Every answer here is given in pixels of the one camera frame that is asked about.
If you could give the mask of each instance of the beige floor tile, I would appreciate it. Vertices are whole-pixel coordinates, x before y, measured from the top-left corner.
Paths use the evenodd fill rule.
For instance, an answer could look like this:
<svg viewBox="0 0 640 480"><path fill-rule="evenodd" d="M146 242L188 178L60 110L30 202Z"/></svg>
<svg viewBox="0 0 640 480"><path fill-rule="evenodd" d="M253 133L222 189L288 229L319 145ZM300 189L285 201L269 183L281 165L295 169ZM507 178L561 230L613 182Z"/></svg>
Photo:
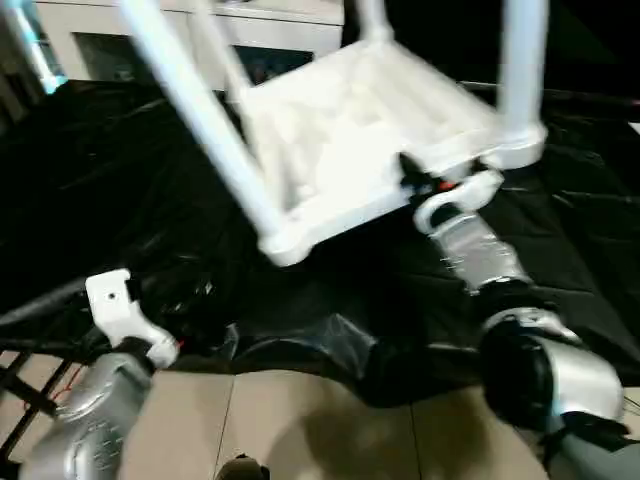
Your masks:
<svg viewBox="0 0 640 480"><path fill-rule="evenodd" d="M416 480L408 407L366 407L343 386L294 372L236 377L218 467L246 453L274 480Z"/></svg>
<svg viewBox="0 0 640 480"><path fill-rule="evenodd" d="M9 366L16 356L17 354L13 352L4 352L0 355L0 364ZM33 355L20 370L19 376L29 385L39 390L44 386L60 363L61 360L55 357ZM2 395L0 399L0 443L5 441L15 425L20 421L25 410L25 405L22 400L10 393L4 393ZM22 462L50 426L51 420L49 417L44 414L38 414L14 448L10 455L11 460Z"/></svg>
<svg viewBox="0 0 640 480"><path fill-rule="evenodd" d="M486 406L480 389L413 406L422 480L546 480L527 444Z"/></svg>
<svg viewBox="0 0 640 480"><path fill-rule="evenodd" d="M131 433L123 480L211 480L233 377L161 372Z"/></svg>

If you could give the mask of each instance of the white cabinet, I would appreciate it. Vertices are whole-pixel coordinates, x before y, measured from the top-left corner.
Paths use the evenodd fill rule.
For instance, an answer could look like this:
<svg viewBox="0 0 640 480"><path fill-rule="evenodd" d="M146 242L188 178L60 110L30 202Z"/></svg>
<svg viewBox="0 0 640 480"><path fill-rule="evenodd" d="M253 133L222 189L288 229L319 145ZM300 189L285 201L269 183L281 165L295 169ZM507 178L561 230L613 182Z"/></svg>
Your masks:
<svg viewBox="0 0 640 480"><path fill-rule="evenodd" d="M127 81L149 75L134 53L128 38L129 29L118 8L36 3L36 9L57 61L68 78ZM193 55L187 14L164 14Z"/></svg>
<svg viewBox="0 0 640 480"><path fill-rule="evenodd" d="M285 73L340 48L342 28L338 25L225 15L218 16L218 23L229 42L239 47L249 76L258 83L262 80L258 77ZM191 31L200 71L212 89L224 90L220 65L204 46L200 30L193 25Z"/></svg>
<svg viewBox="0 0 640 480"><path fill-rule="evenodd" d="M151 77L127 38L129 30L116 4L115 0L36 1L40 24L68 78L144 82ZM158 4L209 86L223 90L224 73L202 47L190 2L159 0ZM252 0L218 4L215 11L257 81L340 47L341 0Z"/></svg>

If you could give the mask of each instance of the white plastic stool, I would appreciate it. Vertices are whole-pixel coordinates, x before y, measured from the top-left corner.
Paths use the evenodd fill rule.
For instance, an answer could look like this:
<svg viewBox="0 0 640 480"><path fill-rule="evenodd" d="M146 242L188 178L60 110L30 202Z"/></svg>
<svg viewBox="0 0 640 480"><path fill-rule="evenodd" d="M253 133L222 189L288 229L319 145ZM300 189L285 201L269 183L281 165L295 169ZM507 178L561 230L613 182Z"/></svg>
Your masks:
<svg viewBox="0 0 640 480"><path fill-rule="evenodd" d="M407 203L400 153L453 182L465 180L478 157L498 169L538 159L546 1L508 4L496 111L394 42L382 0L359 0L360 41L259 86L249 83L205 0L193 0L249 148L154 1L120 4L159 82L254 223L260 248L290 265L313 245ZM479 208L501 177L474 181L465 191L479 193L463 203Z"/></svg>

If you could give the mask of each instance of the black plastic sheet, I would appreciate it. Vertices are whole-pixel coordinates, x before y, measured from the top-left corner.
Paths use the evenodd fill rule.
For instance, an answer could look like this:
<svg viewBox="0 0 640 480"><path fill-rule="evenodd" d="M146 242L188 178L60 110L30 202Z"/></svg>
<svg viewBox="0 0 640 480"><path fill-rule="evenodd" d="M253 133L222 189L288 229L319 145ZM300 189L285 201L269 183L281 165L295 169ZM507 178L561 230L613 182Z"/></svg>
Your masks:
<svg viewBox="0 0 640 480"><path fill-rule="evenodd" d="M569 327L638 383L640 136L618 120L546 122L543 160L482 214ZM0 348L73 358L92 328L83 279L126 266L146 313L184 342L177 369L310 372L381 406L477 381L469 299L410 212L278 269L154 88L71 82L0 139L0 158L0 324L23 319Z"/></svg>

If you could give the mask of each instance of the white pipe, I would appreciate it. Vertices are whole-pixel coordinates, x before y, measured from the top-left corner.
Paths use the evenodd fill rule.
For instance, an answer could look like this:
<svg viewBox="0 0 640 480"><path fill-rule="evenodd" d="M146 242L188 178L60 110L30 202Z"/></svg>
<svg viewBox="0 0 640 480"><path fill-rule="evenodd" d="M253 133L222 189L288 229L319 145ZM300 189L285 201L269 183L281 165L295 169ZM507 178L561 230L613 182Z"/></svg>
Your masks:
<svg viewBox="0 0 640 480"><path fill-rule="evenodd" d="M384 40L393 35L393 29L387 19L384 0L358 0L360 18L360 38L365 40Z"/></svg>
<svg viewBox="0 0 640 480"><path fill-rule="evenodd" d="M196 24L204 37L204 43L208 50L215 55L216 60L222 66L229 80L232 97L239 99L242 90L250 88L251 82L242 66L242 62L233 47L222 34L222 27L214 13L209 11L205 0L191 0L194 9Z"/></svg>
<svg viewBox="0 0 640 480"><path fill-rule="evenodd" d="M522 141L540 120L549 0L505 2L498 108L508 144Z"/></svg>
<svg viewBox="0 0 640 480"><path fill-rule="evenodd" d="M287 220L268 194L240 135L196 72L154 0L120 0L134 41L158 82L200 142L261 237L282 232Z"/></svg>

